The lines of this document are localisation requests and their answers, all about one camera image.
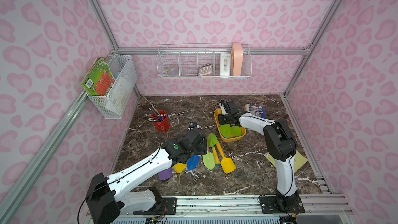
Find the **dark green shovel yellow handle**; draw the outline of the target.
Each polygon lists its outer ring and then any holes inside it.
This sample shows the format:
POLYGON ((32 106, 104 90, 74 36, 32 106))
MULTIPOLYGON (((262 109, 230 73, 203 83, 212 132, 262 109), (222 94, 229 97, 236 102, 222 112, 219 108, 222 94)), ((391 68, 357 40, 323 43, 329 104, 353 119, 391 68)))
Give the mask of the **dark green shovel yellow handle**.
POLYGON ((231 136, 230 125, 223 124, 219 126, 219 131, 222 137, 229 139, 231 136))

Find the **light green shovel wooden handle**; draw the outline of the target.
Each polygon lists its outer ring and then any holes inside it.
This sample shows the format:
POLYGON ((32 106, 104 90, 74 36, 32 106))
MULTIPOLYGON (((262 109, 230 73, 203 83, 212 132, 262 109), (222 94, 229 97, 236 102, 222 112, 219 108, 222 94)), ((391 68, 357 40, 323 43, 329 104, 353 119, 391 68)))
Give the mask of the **light green shovel wooden handle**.
POLYGON ((215 166, 216 166, 216 162, 215 162, 215 158, 213 156, 213 153, 209 152, 209 145, 210 145, 210 141, 215 137, 215 135, 213 133, 210 133, 207 137, 207 141, 206 141, 206 154, 204 154, 202 156, 203 159, 203 164, 204 166, 209 169, 212 170, 215 166))

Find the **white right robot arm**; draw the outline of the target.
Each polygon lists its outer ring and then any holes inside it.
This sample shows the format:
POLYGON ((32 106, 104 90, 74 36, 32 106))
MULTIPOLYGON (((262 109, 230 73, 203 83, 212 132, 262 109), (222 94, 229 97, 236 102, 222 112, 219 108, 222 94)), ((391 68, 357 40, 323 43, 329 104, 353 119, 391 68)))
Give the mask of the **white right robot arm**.
POLYGON ((219 123, 237 125, 264 135, 267 151, 276 163, 277 196, 285 201, 298 198, 294 180, 297 141, 286 121, 269 120, 247 111, 241 112, 232 100, 222 100, 219 106, 222 112, 219 123))

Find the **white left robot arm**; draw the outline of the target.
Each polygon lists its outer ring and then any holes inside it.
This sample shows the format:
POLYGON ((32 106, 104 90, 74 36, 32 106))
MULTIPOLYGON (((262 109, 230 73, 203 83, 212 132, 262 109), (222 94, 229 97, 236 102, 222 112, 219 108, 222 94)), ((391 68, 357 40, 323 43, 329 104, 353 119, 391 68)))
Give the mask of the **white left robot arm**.
POLYGON ((110 224, 121 213, 148 212, 158 206, 162 197, 155 189, 127 195, 152 176, 179 163, 185 164, 193 155, 206 153, 207 141, 196 122, 191 122, 188 133, 169 139, 143 160, 120 172, 105 176, 95 175, 90 182, 84 202, 95 224, 110 224))

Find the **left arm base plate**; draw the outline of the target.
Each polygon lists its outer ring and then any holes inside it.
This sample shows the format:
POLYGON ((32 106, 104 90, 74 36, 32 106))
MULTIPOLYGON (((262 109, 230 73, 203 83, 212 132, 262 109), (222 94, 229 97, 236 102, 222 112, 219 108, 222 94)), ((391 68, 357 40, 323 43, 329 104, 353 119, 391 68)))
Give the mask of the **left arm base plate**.
POLYGON ((149 207, 139 209, 133 212, 134 215, 157 215, 157 214, 168 214, 175 215, 177 207, 177 198, 175 197, 163 197, 159 191, 150 187, 145 191, 141 191, 147 199, 145 203, 149 203, 149 207))

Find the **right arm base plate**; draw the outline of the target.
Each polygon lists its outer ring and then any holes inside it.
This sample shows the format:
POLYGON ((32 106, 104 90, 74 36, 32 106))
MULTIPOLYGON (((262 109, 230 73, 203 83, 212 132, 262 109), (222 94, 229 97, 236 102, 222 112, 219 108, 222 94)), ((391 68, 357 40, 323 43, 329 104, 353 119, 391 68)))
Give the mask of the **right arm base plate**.
POLYGON ((292 214, 305 213, 305 208, 298 193, 285 197, 282 195, 266 196, 260 195, 257 198, 263 214, 292 214))

